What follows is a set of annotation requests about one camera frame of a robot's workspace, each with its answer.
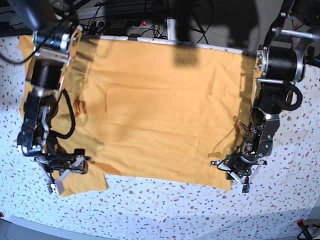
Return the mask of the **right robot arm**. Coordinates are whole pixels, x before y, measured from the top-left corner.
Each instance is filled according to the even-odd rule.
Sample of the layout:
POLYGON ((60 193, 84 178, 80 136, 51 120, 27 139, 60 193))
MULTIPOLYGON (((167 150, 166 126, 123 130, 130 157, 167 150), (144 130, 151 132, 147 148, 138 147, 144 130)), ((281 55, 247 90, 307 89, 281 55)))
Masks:
POLYGON ((90 157, 83 148, 68 153, 59 139, 72 136, 76 127, 71 112, 67 133, 52 130, 59 102, 64 97, 69 109, 70 97, 63 83, 75 59, 83 28, 77 12, 70 5, 65 12, 55 11, 47 0, 11 0, 9 5, 32 30, 33 52, 25 59, 29 64, 26 80, 32 89, 23 105, 23 124, 17 137, 17 147, 26 157, 33 157, 51 175, 88 172, 90 157))

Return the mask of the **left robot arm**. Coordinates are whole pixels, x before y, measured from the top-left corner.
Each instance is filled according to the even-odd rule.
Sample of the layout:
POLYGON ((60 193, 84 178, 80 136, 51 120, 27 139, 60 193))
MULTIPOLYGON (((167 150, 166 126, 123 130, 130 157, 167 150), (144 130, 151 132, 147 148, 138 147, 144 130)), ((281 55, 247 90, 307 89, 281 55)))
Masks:
POLYGON ((320 2, 285 0, 256 53, 249 122, 239 146, 225 159, 210 164, 236 181, 242 192, 272 152, 273 137, 280 127, 280 113, 295 111, 303 101, 296 83, 306 70, 305 53, 320 40, 320 2))

